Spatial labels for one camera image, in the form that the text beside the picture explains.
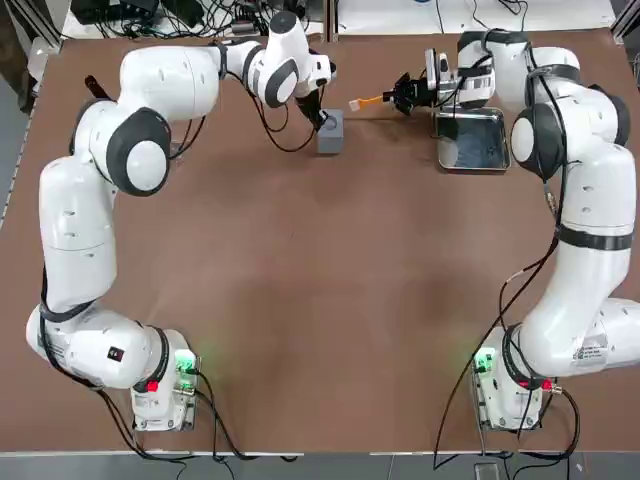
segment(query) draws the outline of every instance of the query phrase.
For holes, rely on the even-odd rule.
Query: gray block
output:
[[[344,113],[339,109],[324,109],[324,112],[329,118],[318,130],[318,153],[336,155],[344,144]]]

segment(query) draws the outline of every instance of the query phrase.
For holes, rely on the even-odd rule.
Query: floor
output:
[[[473,480],[476,465],[492,463],[475,455],[466,455],[433,472],[430,456],[396,456],[390,470],[390,456],[365,454],[316,454],[285,463],[279,458],[263,458],[241,463],[230,460],[235,480]],[[509,463],[510,477],[504,475],[499,462],[500,479],[513,478],[516,468],[530,465],[528,459]],[[637,478],[640,454],[575,454],[571,462],[572,480],[626,480]],[[179,465],[141,460],[133,455],[56,456],[35,458],[1,458],[0,471],[7,480],[174,480]],[[550,468],[523,470],[518,480],[564,480],[566,463]],[[221,465],[208,458],[192,460],[180,480],[233,480]],[[482,477],[480,480],[495,480]]]
[[[56,23],[61,23],[68,0],[49,0]],[[614,10],[619,12],[626,0],[612,0]],[[630,58],[640,51],[640,32],[629,37],[627,49]],[[0,199],[4,200],[11,186],[16,160],[18,158],[28,117],[18,110],[15,94],[0,79]],[[235,478],[230,477],[224,467],[213,464],[209,459],[196,459],[180,476],[180,480],[205,478],[229,480],[413,480],[413,479],[474,479],[477,464],[487,463],[475,455],[465,455],[443,467],[438,472],[431,470],[430,456],[396,456],[391,466],[390,456],[369,456],[365,454],[315,454],[307,455],[293,464],[278,458],[265,458],[255,462],[239,463],[230,460]],[[513,478],[520,465],[529,465],[527,457],[516,457],[510,461],[510,477],[504,472],[502,462],[498,462],[500,478]],[[637,478],[640,454],[589,453],[575,454],[571,459],[571,479],[631,479]],[[173,480],[180,467],[141,460],[134,455],[65,455],[65,456],[16,456],[0,453],[0,478],[7,480]],[[518,474],[519,480],[563,480],[566,478],[566,464],[562,462],[551,468],[529,469]]]

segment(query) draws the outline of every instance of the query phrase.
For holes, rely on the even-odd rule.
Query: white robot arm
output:
[[[49,163],[40,177],[45,270],[27,341],[96,388],[130,388],[139,430],[188,427],[196,359],[180,333],[143,326],[96,302],[116,278],[115,197],[118,191],[146,197],[162,188],[169,124],[209,113],[226,73],[270,107],[294,96],[320,128],[317,90],[331,81],[335,66],[310,52],[292,13],[276,14],[270,28],[266,48],[250,41],[129,53],[118,100],[89,103],[78,117],[71,156]]]
[[[471,33],[492,54],[501,103],[520,112],[516,161],[545,182],[567,168],[551,281],[521,324],[491,333],[475,362],[486,424],[532,428],[543,379],[640,362],[640,305],[609,298],[629,270],[636,218],[635,161],[623,147],[629,113],[621,99],[580,84],[570,51],[532,49],[522,33]]]

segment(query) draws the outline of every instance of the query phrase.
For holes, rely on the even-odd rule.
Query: brown table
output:
[[[622,96],[640,123],[625,52],[606,30],[532,39],[573,50],[583,81]],[[375,95],[406,69],[417,75],[426,47],[455,55],[456,41],[437,35],[318,45],[339,67],[326,105],[346,108],[350,99]],[[0,450],[125,448],[97,396],[30,351],[24,327],[40,289],[40,170],[66,154],[89,98],[85,75],[115,94],[125,52],[152,43],[69,41],[49,60],[0,234]],[[282,140],[289,145],[308,132],[291,110]],[[274,124],[281,115],[269,112]],[[119,276],[104,303],[186,335],[243,450],[433,450],[449,391],[495,318],[498,289],[551,239],[541,185],[523,169],[444,174],[426,116],[405,119],[384,107],[348,118],[342,155],[315,157],[312,147],[284,154],[269,143],[246,94],[226,81],[201,138],[163,191],[117,200]],[[637,135],[630,147],[640,154]],[[509,321],[531,308],[550,270]],[[617,294],[640,300],[640,256]],[[563,384],[580,405],[580,449],[640,450],[640,369]],[[521,447],[563,448],[571,418],[558,399],[544,429],[525,434]],[[146,444],[210,450],[210,432],[203,413],[196,432]],[[491,435],[489,446],[517,448],[508,434]],[[467,383],[442,447],[479,449]]]

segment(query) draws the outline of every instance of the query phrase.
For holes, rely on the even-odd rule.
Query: green led light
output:
[[[476,370],[478,373],[490,372],[493,366],[493,359],[495,358],[496,349],[483,347],[478,350],[474,357]]]
[[[191,350],[176,350],[175,358],[177,370],[186,371],[196,367],[196,356]]]

